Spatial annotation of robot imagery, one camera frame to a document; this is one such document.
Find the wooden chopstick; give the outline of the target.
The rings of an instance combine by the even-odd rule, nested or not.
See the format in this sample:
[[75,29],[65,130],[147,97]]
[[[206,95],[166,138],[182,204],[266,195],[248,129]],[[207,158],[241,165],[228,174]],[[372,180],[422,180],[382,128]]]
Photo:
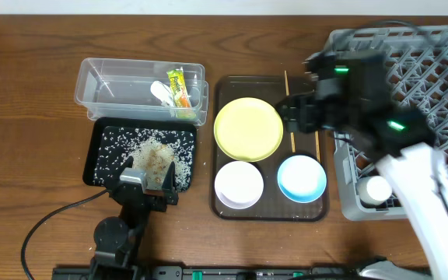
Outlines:
[[315,146],[316,146],[316,159],[319,163],[321,163],[319,131],[314,132],[314,137],[315,137]]
[[[288,74],[287,71],[284,71],[284,80],[285,80],[285,94],[286,96],[289,96],[289,81],[288,81]],[[290,142],[291,142],[291,149],[292,153],[296,153],[296,143],[295,143],[295,136],[293,132],[290,132]]]

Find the yellow plate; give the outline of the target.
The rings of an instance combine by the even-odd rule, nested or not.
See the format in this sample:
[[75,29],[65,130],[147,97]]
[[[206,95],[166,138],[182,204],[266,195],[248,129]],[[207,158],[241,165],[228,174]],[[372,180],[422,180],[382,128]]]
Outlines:
[[228,157],[258,162],[272,155],[283,138],[283,124],[268,102],[243,97],[227,103],[215,118],[213,134]]

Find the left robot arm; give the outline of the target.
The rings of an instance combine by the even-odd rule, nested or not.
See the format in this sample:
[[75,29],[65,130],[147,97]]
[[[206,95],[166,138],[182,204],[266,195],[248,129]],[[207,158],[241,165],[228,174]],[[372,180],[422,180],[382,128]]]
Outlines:
[[149,215],[178,203],[174,162],[169,164],[161,188],[154,191],[146,188],[145,171],[134,169],[132,163],[128,158],[104,184],[121,212],[105,218],[94,230],[96,249],[87,275],[90,280],[149,279],[149,271],[137,263]]

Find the rice food waste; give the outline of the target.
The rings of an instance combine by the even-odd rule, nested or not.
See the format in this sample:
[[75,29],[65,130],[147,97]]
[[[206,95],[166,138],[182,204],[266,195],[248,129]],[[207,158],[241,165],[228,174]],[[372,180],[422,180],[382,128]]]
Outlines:
[[175,162],[176,189],[185,192],[191,185],[195,134],[152,128],[108,126],[100,136],[100,147],[93,168],[93,184],[101,186],[131,156],[132,168],[144,170],[147,187],[159,190],[172,162]]

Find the light blue bowl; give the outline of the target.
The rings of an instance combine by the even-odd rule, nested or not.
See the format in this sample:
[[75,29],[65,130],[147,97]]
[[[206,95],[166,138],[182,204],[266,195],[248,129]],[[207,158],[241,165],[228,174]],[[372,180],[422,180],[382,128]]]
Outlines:
[[313,157],[294,155],[278,168],[280,191],[291,201],[307,204],[322,196],[327,187],[327,174]]

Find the white cup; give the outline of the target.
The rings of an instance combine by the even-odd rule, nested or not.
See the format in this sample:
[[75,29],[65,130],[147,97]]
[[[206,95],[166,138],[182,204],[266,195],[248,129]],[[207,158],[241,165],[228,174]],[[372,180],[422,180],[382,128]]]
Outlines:
[[392,187],[382,176],[363,177],[356,183],[360,200],[367,205],[381,205],[392,195]]

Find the green snack wrapper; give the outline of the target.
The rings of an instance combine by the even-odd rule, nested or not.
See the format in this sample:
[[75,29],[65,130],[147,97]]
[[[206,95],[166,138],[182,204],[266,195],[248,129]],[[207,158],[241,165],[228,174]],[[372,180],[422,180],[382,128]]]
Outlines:
[[177,108],[176,116],[180,119],[192,119],[195,113],[192,110],[191,102],[187,93],[187,87],[184,80],[184,70],[175,68],[167,72],[170,81],[170,90],[173,102]]

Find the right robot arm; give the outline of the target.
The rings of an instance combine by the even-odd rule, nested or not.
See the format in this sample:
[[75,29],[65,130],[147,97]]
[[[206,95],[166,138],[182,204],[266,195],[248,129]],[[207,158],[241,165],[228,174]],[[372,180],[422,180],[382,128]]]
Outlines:
[[305,61],[310,93],[287,96],[276,110],[289,132],[350,134],[392,187],[435,279],[448,279],[448,173],[436,134],[417,108],[399,107],[380,51],[321,51]]

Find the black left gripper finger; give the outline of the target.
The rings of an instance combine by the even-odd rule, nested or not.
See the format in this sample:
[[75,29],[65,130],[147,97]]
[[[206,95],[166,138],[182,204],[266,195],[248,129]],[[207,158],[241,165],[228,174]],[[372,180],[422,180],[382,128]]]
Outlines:
[[162,190],[166,194],[176,194],[176,179],[175,179],[175,162],[169,165],[166,176],[162,184]]
[[129,156],[119,167],[119,179],[129,180],[132,176],[132,164],[134,159]]

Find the pink bowl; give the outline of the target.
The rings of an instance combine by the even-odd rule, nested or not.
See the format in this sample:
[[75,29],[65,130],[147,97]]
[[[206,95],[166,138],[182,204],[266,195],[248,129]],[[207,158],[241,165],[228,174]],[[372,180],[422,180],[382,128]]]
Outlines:
[[214,188],[217,198],[225,206],[242,210],[259,201],[264,191],[264,179],[253,164],[233,161],[218,171]]

